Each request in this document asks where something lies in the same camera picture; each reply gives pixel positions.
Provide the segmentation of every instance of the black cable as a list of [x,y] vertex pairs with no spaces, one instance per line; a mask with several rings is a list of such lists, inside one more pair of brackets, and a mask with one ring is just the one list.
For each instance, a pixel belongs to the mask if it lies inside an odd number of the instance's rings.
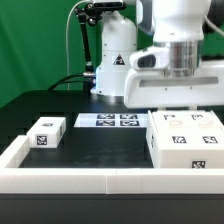
[[224,60],[223,54],[218,55],[204,55],[202,56],[203,61],[213,61],[213,60]]
[[48,88],[48,91],[52,91],[54,90],[58,85],[61,85],[61,84],[69,84],[69,83],[89,83],[89,81],[65,81],[65,82],[57,82],[55,83],[54,85],[50,86]]
[[83,73],[77,73],[77,74],[74,74],[74,75],[69,75],[69,76],[66,76],[60,80],[58,80],[55,84],[51,85],[48,90],[53,90],[56,86],[58,86],[59,84],[62,84],[64,81],[66,80],[69,80],[69,79],[72,79],[72,78],[76,78],[76,77],[83,77]]

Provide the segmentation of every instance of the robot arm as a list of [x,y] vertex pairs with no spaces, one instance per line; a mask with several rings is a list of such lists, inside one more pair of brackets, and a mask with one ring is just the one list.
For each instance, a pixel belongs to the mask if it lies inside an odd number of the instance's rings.
[[[223,1],[215,2],[224,8]],[[211,0],[137,0],[139,27],[154,33],[154,46],[130,57],[124,91],[127,107],[224,104],[224,62],[201,61],[202,28],[213,4]],[[223,13],[219,16],[222,24]]]

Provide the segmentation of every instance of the black table surface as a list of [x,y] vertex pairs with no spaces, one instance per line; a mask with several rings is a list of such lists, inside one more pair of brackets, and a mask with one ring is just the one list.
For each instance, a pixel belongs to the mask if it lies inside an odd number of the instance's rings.
[[[224,108],[214,110],[223,121]],[[0,109],[0,153],[42,116],[66,117],[57,149],[31,149],[23,168],[151,168],[145,128],[74,128],[79,113],[147,113],[81,91],[25,92]],[[223,223],[223,195],[0,194],[0,223]]]

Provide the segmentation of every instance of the printed marker sheet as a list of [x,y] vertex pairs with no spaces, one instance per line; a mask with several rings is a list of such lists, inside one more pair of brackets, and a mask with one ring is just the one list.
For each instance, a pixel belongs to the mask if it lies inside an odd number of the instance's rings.
[[75,128],[146,128],[147,114],[89,114],[80,113]]

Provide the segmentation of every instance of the white cube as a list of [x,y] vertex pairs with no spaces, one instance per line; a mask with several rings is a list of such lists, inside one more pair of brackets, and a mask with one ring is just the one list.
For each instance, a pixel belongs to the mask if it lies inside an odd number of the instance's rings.
[[214,112],[148,113],[154,168],[224,168],[224,127]]
[[27,132],[30,147],[57,148],[65,130],[65,117],[41,117]]

